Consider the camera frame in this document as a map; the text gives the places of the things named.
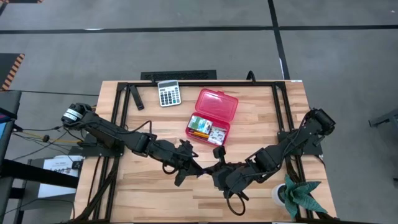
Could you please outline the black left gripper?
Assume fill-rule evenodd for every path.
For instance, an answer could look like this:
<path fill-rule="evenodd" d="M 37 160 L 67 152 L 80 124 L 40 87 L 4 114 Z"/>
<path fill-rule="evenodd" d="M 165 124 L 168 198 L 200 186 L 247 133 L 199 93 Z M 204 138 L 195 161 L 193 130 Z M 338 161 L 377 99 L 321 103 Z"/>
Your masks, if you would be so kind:
<path fill-rule="evenodd" d="M 189 175 L 203 175 L 203 168 L 194 160 L 198 157 L 193 151 L 190 141 L 180 140 L 179 147 L 175 147 L 173 143 L 166 140 L 154 141 L 157 149 L 154 158 L 162 163 L 162 170 L 166 172 L 167 166 L 173 167 L 172 172 L 177 172 L 174 184 L 179 187 Z"/>

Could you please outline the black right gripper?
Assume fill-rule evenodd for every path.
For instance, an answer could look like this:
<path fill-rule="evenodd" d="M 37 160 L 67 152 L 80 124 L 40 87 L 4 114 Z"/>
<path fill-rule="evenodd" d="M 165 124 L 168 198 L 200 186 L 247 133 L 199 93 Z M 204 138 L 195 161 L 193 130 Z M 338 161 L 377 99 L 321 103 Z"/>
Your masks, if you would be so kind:
<path fill-rule="evenodd" d="M 214 158 L 219 162 L 203 169 L 204 174 L 212 175 L 214 186 L 219 190 L 244 190 L 249 185 L 249 166 L 245 163 L 225 163 L 224 146 L 213 149 Z"/>

